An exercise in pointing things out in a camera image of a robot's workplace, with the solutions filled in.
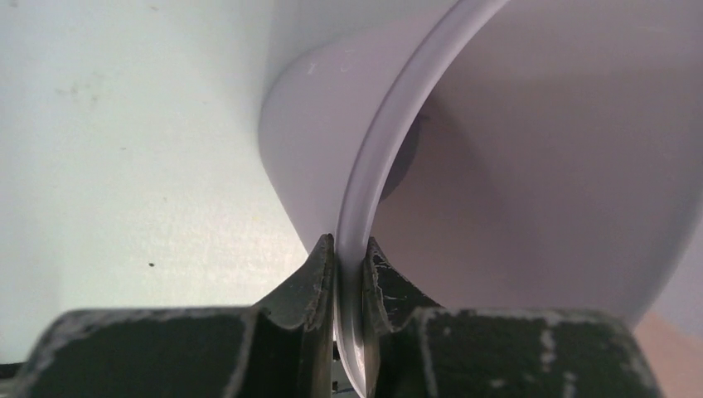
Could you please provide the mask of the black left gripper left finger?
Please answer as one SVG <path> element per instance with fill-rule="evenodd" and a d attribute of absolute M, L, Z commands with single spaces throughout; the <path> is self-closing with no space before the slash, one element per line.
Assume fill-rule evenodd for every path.
<path fill-rule="evenodd" d="M 77 310 L 41 335 L 14 397 L 328 397 L 334 240 L 249 307 Z"/>

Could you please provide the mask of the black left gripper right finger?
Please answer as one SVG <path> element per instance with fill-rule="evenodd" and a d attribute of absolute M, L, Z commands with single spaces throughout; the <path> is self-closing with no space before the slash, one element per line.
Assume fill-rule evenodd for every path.
<path fill-rule="evenodd" d="M 369 397 L 660 397 L 616 318 L 562 308 L 447 309 L 370 240 L 363 269 Z"/>

